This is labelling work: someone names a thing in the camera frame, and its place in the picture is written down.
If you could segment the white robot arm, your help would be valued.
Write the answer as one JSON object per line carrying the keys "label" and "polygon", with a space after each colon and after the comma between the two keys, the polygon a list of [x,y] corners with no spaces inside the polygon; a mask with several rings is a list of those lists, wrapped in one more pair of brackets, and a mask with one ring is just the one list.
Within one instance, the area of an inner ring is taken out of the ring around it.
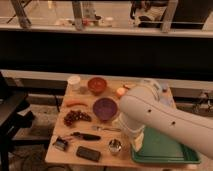
{"label": "white robot arm", "polygon": [[169,107],[161,97],[154,79],[143,79],[121,97],[117,122],[131,144],[148,126],[213,159],[213,120]]}

